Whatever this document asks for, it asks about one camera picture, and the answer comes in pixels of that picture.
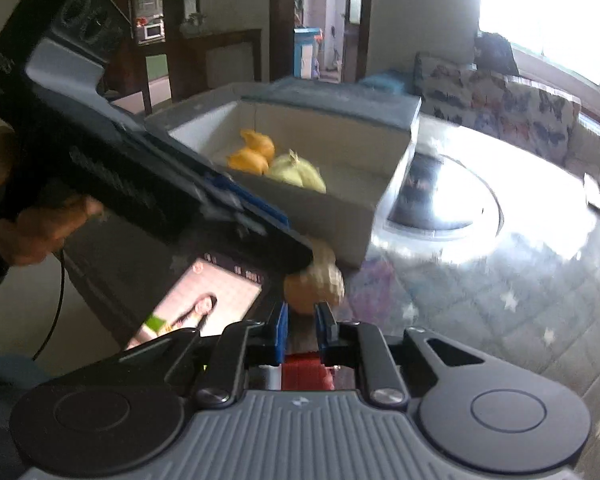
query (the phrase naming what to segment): yellow fruit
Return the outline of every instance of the yellow fruit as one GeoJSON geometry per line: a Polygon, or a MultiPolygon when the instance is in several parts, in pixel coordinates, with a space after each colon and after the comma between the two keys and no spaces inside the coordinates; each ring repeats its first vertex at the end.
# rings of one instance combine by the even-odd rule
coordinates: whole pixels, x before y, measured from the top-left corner
{"type": "Polygon", "coordinates": [[[327,192],[324,180],[318,170],[308,160],[300,158],[292,151],[289,151],[288,155],[279,156],[270,166],[267,176],[320,193],[327,192]]]}
{"type": "Polygon", "coordinates": [[[254,152],[258,152],[267,162],[270,164],[273,158],[276,156],[276,147],[273,145],[273,141],[270,137],[259,134],[254,130],[241,130],[240,135],[247,143],[247,148],[250,148],[254,152]]]}
{"type": "Polygon", "coordinates": [[[227,165],[232,170],[245,171],[256,175],[265,174],[269,169],[267,159],[249,148],[243,148],[228,156],[227,165]]]}
{"type": "Polygon", "coordinates": [[[312,251],[314,252],[314,264],[336,263],[336,254],[333,252],[333,249],[331,249],[327,242],[325,242],[324,240],[320,240],[319,238],[313,238],[311,236],[305,236],[305,238],[309,240],[312,251]]]}

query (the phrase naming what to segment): handheld device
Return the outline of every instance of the handheld device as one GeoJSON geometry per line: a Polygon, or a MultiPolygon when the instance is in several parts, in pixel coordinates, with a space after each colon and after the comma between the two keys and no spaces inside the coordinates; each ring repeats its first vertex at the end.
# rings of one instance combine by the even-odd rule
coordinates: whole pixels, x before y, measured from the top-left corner
{"type": "MultiPolygon", "coordinates": [[[[22,142],[0,218],[15,219],[57,178],[164,241],[211,229],[286,272],[309,265],[309,247],[257,199],[98,95],[106,65],[131,33],[111,0],[20,1],[0,34],[0,118],[22,142]]],[[[0,258],[0,282],[7,270],[0,258]]]]}

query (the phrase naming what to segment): bright window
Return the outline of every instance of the bright window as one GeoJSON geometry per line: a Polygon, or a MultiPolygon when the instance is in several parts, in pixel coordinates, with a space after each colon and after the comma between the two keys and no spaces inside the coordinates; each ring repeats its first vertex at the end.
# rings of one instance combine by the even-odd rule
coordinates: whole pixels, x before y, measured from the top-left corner
{"type": "Polygon", "coordinates": [[[481,0],[480,29],[600,84],[600,0],[481,0]]]}

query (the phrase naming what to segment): microwave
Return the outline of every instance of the microwave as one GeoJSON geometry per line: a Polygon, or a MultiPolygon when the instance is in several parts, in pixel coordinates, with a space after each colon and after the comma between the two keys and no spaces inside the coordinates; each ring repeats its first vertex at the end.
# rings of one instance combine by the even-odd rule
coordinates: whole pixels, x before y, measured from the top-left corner
{"type": "Polygon", "coordinates": [[[164,23],[144,26],[144,40],[155,40],[164,36],[164,23]]]}

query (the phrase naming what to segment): camera lens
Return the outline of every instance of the camera lens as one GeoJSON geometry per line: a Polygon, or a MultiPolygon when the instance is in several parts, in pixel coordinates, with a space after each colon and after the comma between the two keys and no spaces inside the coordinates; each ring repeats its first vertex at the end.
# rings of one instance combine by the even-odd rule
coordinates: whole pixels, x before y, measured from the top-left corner
{"type": "Polygon", "coordinates": [[[102,29],[106,26],[108,17],[109,15],[107,14],[106,10],[96,10],[91,15],[89,21],[82,30],[83,40],[87,43],[93,43],[93,41],[95,41],[99,37],[100,33],[102,32],[102,29]]]}
{"type": "Polygon", "coordinates": [[[67,27],[72,27],[89,10],[91,0],[69,0],[64,4],[61,19],[67,27]]]}

